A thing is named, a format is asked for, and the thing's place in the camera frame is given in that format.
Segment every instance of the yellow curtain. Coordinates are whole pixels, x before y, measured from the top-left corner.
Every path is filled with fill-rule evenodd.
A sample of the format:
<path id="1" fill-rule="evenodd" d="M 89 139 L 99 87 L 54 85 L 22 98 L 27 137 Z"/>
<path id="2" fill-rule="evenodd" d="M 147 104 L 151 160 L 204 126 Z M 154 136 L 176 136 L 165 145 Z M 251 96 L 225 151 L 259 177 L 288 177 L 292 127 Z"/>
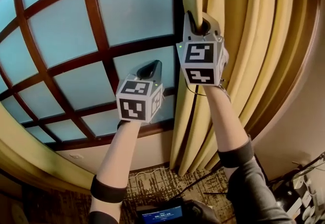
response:
<path id="1" fill-rule="evenodd" d="M 197 26 L 200 27 L 202 0 L 183 1 L 185 11 L 190 10 L 194 14 Z M 273 78 L 276 77 L 278 81 L 283 82 L 281 78 L 286 78 L 288 74 L 284 63 L 290 64 L 292 61 L 296 67 L 302 65 L 301 62 L 295 62 L 297 52 L 292 47 L 288 48 L 287 42 L 294 45 L 294 42 L 299 41 L 294 41 L 293 37 L 300 38 L 301 26 L 309 31 L 310 37 L 306 37 L 307 42 L 312 40 L 313 28 L 307 28 L 306 23 L 293 21 L 296 18 L 298 21 L 302 20 L 302 14 L 292 15 L 294 18 L 291 19 L 291 13 L 295 13 L 295 9 L 302 12 L 306 9 L 304 1 L 208 0 L 206 12 L 219 22 L 230 55 L 229 63 L 222 75 L 225 80 L 224 87 L 227 88 L 234 111 L 240 117 L 243 126 L 250 119 L 251 125 L 255 125 L 263 115 L 264 106 L 269 104 L 268 99 L 272 100 L 277 92 Z M 309 18 L 315 20 L 315 13 Z M 301 57 L 308 55 L 309 50 L 306 46 L 300 50 Z M 279 62 L 281 55 L 284 55 L 285 59 Z M 186 89 L 183 79 L 182 81 L 177 98 L 170 162 L 171 168 L 180 165 L 178 172 L 180 176 L 187 171 L 192 173 L 196 169 L 210 170 L 219 161 L 215 140 L 218 133 L 214 133 L 211 128 L 210 115 L 206 112 L 209 111 L 206 97 L 197 96 L 194 104 L 194 95 Z M 204 94 L 202 87 L 199 87 L 199 93 Z M 189 122 L 192 106 L 194 113 Z M 190 131 L 188 136 L 184 136 L 187 127 L 190 127 Z"/>
<path id="2" fill-rule="evenodd" d="M 89 193 L 93 174 L 32 137 L 1 104 L 0 118 L 0 168 L 17 179 L 43 189 Z"/>

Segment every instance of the screen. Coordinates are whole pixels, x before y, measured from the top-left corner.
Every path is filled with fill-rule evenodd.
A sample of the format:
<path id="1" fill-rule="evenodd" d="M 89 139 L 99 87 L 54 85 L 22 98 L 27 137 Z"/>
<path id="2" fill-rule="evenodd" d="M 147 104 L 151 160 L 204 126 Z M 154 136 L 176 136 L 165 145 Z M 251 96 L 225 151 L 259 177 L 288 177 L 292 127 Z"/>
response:
<path id="1" fill-rule="evenodd" d="M 167 210 L 142 214 L 142 216 L 146 224 L 151 224 L 151 223 L 164 222 L 175 218 L 180 218 L 183 216 L 183 214 L 182 214 L 182 207 L 178 206 Z"/>

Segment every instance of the curtain fold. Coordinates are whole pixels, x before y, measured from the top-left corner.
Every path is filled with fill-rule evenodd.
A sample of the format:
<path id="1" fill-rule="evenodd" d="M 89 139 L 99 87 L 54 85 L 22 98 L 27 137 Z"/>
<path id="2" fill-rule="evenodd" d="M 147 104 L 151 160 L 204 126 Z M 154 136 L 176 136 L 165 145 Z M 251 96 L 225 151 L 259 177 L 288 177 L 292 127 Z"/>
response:
<path id="1" fill-rule="evenodd" d="M 184 1 L 185 11 L 194 14 L 201 26 L 202 0 Z M 308 57 L 313 31 L 317 22 L 319 0 L 207 0 L 207 13 L 215 18 L 224 35 L 230 59 L 222 74 L 235 113 L 246 131 L 255 137 L 272 119 L 295 84 Z M 184 104 L 184 96 L 177 99 L 176 134 L 172 154 L 178 147 L 186 147 L 179 155 L 179 175 L 196 169 L 211 170 L 219 161 L 217 143 L 205 97 L 197 96 Z M 190 112 L 194 108 L 192 121 Z M 190 127 L 184 138 L 186 127 Z M 175 156 L 171 168 L 176 166 Z"/>
<path id="2" fill-rule="evenodd" d="M 89 193 L 93 174 L 32 137 L 2 105 L 0 118 L 0 168 L 33 186 Z"/>

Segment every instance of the gray sleeve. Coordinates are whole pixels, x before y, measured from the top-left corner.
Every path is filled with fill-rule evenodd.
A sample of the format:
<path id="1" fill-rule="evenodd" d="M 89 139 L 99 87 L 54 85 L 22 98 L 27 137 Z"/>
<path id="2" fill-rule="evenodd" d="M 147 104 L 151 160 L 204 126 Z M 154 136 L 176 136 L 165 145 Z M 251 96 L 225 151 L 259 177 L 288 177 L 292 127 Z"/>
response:
<path id="1" fill-rule="evenodd" d="M 276 204 L 255 160 L 240 166 L 232 174 L 227 198 L 233 204 L 238 223 L 295 223 Z"/>

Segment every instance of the person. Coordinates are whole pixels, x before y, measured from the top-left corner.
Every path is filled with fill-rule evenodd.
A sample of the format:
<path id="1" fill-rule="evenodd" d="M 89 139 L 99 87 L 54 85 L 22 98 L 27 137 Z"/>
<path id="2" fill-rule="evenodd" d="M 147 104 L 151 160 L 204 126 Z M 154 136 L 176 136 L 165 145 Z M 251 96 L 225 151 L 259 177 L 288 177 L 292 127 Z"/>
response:
<path id="1" fill-rule="evenodd" d="M 224 89 L 204 86 L 209 102 L 218 153 L 229 181 L 227 198 L 238 223 L 295 223 L 277 205 L 257 164 L 251 142 Z M 91 188 L 89 223 L 118 223 L 126 194 L 129 167 L 140 124 L 122 124 Z"/>

